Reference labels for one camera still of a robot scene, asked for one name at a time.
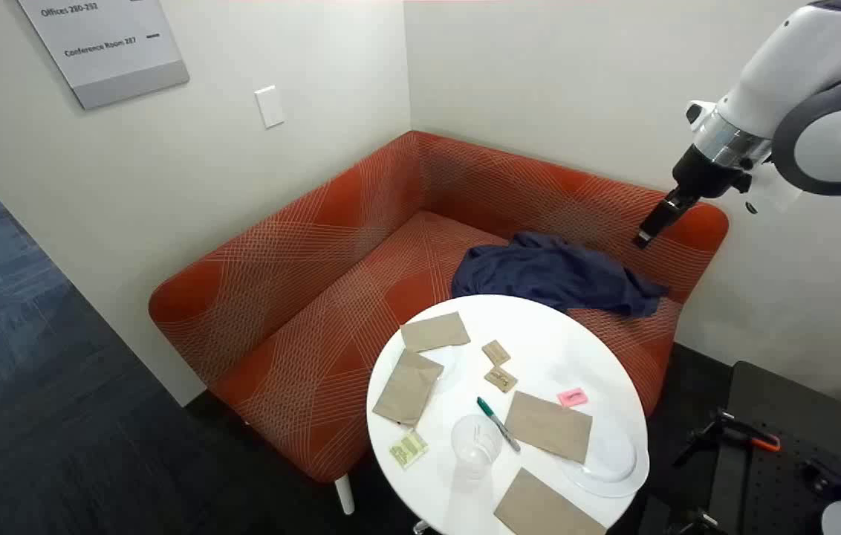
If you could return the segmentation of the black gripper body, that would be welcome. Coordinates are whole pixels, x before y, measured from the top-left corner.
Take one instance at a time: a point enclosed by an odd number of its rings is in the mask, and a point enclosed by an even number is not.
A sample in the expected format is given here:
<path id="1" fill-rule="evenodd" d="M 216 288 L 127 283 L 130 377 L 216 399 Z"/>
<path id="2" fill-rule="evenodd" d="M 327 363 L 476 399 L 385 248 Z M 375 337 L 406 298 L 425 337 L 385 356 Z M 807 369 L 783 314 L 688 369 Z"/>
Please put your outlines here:
<path id="1" fill-rule="evenodd" d="M 688 209 L 699 198 L 717 198 L 724 191 L 745 194 L 751 185 L 751 175 L 734 167 L 718 167 L 709 158 L 703 158 L 694 145 L 684 152 L 684 158 L 672 167 L 672 179 L 677 188 L 672 191 L 672 198 L 677 209 Z"/>

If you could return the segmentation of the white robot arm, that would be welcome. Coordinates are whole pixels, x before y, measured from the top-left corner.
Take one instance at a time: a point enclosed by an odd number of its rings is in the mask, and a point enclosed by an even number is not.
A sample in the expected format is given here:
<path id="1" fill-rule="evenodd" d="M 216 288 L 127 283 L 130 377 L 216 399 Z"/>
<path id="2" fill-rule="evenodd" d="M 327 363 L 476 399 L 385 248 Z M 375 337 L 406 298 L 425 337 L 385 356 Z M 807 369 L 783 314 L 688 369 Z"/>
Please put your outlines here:
<path id="1" fill-rule="evenodd" d="M 818 197 L 841 197 L 841 0 L 807 0 L 751 54 L 718 102 L 688 102 L 688 148 L 674 188 L 639 222 L 645 249 L 699 198 L 745 194 L 751 169 L 776 173 Z"/>

